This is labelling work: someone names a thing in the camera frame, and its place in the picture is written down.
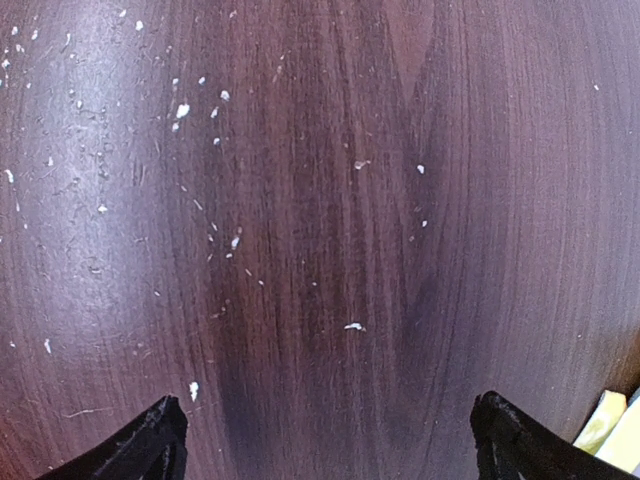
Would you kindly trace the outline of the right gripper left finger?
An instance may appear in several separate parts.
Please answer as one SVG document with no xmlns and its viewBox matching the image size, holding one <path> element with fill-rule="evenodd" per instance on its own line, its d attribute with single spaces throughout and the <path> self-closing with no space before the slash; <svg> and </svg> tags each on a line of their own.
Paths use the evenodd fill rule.
<svg viewBox="0 0 640 480">
<path fill-rule="evenodd" d="M 182 480 L 187 428 L 178 398 L 166 395 L 107 440 L 40 479 Z"/>
</svg>

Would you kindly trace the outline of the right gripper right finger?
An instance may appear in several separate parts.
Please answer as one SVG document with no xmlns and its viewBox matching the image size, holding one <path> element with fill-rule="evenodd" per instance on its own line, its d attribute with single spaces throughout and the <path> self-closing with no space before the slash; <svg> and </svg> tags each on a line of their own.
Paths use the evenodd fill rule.
<svg viewBox="0 0 640 480">
<path fill-rule="evenodd" d="M 571 445 L 495 391 L 476 397 L 470 424 L 480 480 L 634 477 Z"/>
</svg>

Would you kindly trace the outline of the yellow green patterned towel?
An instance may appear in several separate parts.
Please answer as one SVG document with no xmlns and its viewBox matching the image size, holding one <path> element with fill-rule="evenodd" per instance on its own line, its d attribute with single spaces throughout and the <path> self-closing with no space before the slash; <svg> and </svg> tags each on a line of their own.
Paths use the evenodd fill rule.
<svg viewBox="0 0 640 480">
<path fill-rule="evenodd" d="M 639 389 L 627 397 L 604 390 L 573 445 L 639 477 Z"/>
</svg>

